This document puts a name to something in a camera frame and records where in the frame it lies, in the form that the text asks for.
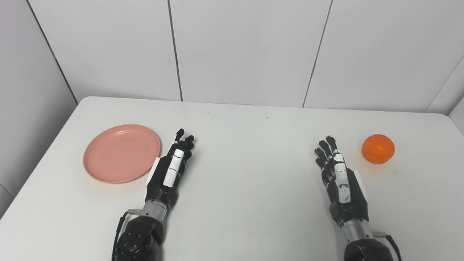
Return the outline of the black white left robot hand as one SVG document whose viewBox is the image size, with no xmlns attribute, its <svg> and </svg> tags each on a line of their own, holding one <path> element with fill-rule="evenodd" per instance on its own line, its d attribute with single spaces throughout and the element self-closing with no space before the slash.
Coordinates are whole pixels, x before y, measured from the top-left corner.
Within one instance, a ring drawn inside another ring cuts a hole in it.
<svg viewBox="0 0 464 261">
<path fill-rule="evenodd" d="M 181 139 L 184 134 L 184 129 L 179 129 L 167 154 L 158 160 L 146 187 L 146 203 L 163 203 L 168 210 L 177 203 L 178 185 L 194 148 L 194 136 Z"/>
</svg>

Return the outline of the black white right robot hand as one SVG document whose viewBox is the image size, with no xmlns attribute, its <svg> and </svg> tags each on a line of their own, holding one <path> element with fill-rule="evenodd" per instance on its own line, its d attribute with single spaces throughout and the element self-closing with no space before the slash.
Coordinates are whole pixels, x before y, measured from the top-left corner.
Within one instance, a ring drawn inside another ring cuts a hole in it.
<svg viewBox="0 0 464 261">
<path fill-rule="evenodd" d="M 314 150 L 318 156 L 315 162 L 330 200 L 329 211 L 334 222 L 343 227 L 353 219 L 369 221 L 368 202 L 353 170 L 347 167 L 345 159 L 332 136 L 319 141 Z"/>
</svg>

